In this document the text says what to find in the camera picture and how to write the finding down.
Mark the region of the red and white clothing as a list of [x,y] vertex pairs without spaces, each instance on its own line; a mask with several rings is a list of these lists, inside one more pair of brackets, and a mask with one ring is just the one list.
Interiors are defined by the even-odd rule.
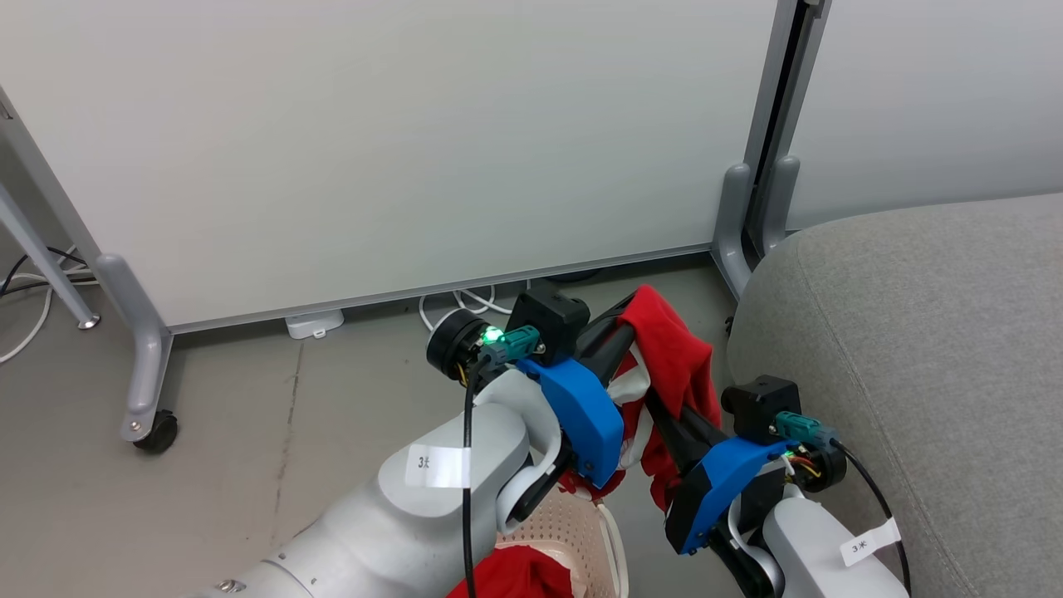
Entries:
[[[635,342],[624,356],[615,378],[606,386],[610,396],[619,405],[624,421],[624,435],[621,459],[614,477],[608,485],[595,489],[586,480],[575,476],[574,465],[568,463],[555,466],[551,462],[549,474],[537,474],[532,484],[532,498],[539,491],[551,491],[561,480],[562,492],[589,493],[590,498],[601,498],[611,493],[623,481],[626,469],[641,464],[649,476],[649,496],[661,511],[668,511],[674,489],[680,482],[672,459],[665,450],[661,435],[654,430],[649,411],[646,409],[646,394],[653,389],[665,403],[672,416],[680,416],[684,405],[691,406],[711,424],[721,424],[720,405],[714,397],[710,378],[710,360],[713,348],[701,341],[686,327],[676,311],[652,287],[641,287],[634,292],[630,306],[622,321],[630,323],[635,330]],[[433,328],[429,337],[429,363],[441,370],[448,378],[468,382],[475,356],[458,356],[459,341],[471,341],[472,345],[480,337],[480,329],[487,323],[473,311],[456,310],[443,318]],[[502,598],[502,596],[538,596],[532,591],[532,581],[507,581],[507,575],[519,576],[520,580],[532,579],[532,556],[490,556],[487,564],[478,565],[473,574],[473,586],[467,581],[459,583],[448,598]]]

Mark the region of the grey fabric sofa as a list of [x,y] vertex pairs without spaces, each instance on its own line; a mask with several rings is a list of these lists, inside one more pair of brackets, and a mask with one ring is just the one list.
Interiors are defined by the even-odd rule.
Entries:
[[727,359],[739,385],[797,383],[870,471],[914,598],[1063,598],[1063,194],[794,234]]

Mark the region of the grey metal table leg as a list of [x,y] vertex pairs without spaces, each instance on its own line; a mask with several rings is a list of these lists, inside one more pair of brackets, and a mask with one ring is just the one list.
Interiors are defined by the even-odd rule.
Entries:
[[100,318],[92,313],[87,304],[83,302],[73,284],[63,272],[63,268],[53,260],[52,257],[56,254],[43,242],[41,235],[31,226],[29,219],[12,199],[3,183],[0,183],[0,223],[3,223],[12,238],[22,246],[23,253],[37,266],[46,281],[49,281],[54,294],[65,304],[72,317],[75,317],[79,329],[90,330],[95,328]]

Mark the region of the grey partition foot with caster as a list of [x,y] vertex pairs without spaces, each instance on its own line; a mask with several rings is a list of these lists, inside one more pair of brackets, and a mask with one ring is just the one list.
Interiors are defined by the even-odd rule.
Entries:
[[133,370],[120,431],[121,438],[133,445],[151,431],[155,413],[165,409],[159,399],[174,334],[164,324],[144,285],[121,255],[100,254],[94,272],[133,338]]

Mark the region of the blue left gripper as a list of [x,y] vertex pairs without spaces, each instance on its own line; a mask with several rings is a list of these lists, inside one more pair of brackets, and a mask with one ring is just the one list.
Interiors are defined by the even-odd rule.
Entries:
[[634,295],[593,318],[580,331],[575,360],[538,368],[544,397],[575,454],[575,469],[593,488],[608,485],[621,459],[625,431],[621,412],[606,386],[635,342],[635,330],[621,317]]

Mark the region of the cream perforated laundry basket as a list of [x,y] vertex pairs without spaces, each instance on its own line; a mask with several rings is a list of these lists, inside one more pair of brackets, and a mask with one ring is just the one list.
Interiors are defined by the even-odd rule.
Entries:
[[568,568],[575,598],[628,598],[625,547],[614,515],[603,501],[554,489],[513,533],[495,547],[532,547]]

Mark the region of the black caster wheel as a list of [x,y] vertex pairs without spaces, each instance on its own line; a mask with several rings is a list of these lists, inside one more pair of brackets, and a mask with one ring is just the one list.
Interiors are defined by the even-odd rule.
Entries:
[[178,417],[170,409],[161,409],[155,413],[151,431],[144,439],[133,442],[133,446],[148,455],[161,455],[170,450],[178,435]]

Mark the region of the small white adapter box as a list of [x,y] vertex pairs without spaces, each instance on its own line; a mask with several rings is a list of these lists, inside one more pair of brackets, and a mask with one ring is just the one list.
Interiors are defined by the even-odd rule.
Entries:
[[323,338],[331,330],[342,326],[345,317],[343,317],[342,310],[334,309],[286,317],[284,322],[287,326],[287,334],[293,340],[305,340],[305,338]]

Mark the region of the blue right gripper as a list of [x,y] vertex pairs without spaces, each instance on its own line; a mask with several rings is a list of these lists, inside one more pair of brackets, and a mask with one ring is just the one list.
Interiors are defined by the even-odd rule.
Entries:
[[664,522],[667,540],[676,553],[705,547],[718,520],[727,517],[733,499],[749,486],[756,502],[781,496],[781,459],[792,449],[789,440],[759,445],[730,439],[688,405],[675,418],[653,389],[646,394],[646,409],[677,472],[684,474]]

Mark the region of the narrow white partition panel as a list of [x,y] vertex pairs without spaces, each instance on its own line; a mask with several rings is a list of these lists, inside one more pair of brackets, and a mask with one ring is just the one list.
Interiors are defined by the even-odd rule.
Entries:
[[1063,0],[832,0],[786,226],[1063,193]]

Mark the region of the large white partition panel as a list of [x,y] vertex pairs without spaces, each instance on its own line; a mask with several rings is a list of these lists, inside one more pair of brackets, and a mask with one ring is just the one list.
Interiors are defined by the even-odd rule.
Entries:
[[776,7],[0,0],[0,90],[191,331],[706,249]]

